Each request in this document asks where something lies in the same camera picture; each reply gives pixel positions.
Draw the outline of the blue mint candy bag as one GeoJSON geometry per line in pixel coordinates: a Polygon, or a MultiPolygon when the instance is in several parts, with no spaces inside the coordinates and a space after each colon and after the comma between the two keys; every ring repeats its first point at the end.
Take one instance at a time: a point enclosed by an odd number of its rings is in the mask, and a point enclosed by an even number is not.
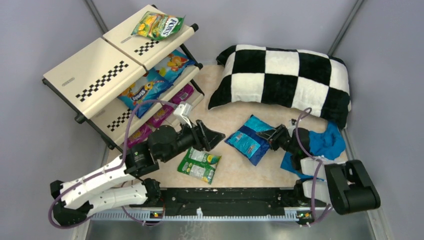
{"type": "Polygon", "coordinates": [[[272,126],[252,114],[249,119],[224,142],[238,150],[252,165],[257,166],[270,148],[267,140],[259,137],[257,133],[273,129],[272,126]]]}

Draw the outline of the purple grape candy bag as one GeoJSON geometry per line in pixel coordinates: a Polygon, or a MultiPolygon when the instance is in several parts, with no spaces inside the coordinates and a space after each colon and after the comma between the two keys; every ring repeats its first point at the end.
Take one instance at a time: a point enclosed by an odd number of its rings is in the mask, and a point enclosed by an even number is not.
{"type": "Polygon", "coordinates": [[[186,102],[187,99],[194,93],[194,88],[190,84],[186,84],[179,92],[177,92],[169,101],[179,105],[186,102]]]}
{"type": "Polygon", "coordinates": [[[174,108],[169,105],[162,105],[162,107],[147,120],[147,123],[154,127],[158,128],[174,111],[174,108]]]}
{"type": "Polygon", "coordinates": [[[130,149],[134,145],[142,143],[152,132],[153,131],[148,124],[143,124],[127,138],[127,148],[130,149]]]}

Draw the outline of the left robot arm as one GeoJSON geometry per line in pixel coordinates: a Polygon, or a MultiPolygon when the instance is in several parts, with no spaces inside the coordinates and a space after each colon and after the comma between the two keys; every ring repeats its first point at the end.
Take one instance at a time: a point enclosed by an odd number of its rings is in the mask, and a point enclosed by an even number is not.
{"type": "Polygon", "coordinates": [[[92,173],[68,182],[51,182],[54,200],[48,210],[50,224],[70,229],[104,210],[157,205],[162,197],[160,183],[152,178],[142,180],[143,176],[159,170],[159,162],[165,163],[190,148],[210,151],[226,137],[207,128],[201,120],[180,126],[176,131],[162,125],[146,141],[92,173]]]}

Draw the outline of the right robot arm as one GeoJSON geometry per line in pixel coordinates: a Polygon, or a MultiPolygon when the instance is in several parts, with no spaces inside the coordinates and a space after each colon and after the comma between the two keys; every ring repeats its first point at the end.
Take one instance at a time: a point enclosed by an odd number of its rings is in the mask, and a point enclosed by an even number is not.
{"type": "Polygon", "coordinates": [[[337,127],[329,125],[317,133],[280,125],[257,136],[265,139],[270,149],[286,152],[282,165],[301,178],[297,187],[304,197],[330,204],[340,215],[381,206],[380,195],[360,160],[336,162],[346,147],[337,127]]]}

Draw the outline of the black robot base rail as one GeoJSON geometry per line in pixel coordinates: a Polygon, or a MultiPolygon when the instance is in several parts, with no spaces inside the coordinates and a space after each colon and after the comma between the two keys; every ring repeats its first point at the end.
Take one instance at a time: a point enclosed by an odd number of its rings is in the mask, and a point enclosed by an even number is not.
{"type": "Polygon", "coordinates": [[[147,223],[159,221],[276,221],[312,219],[310,199],[291,187],[165,188],[153,205],[131,203],[93,216],[95,220],[147,223]]]}

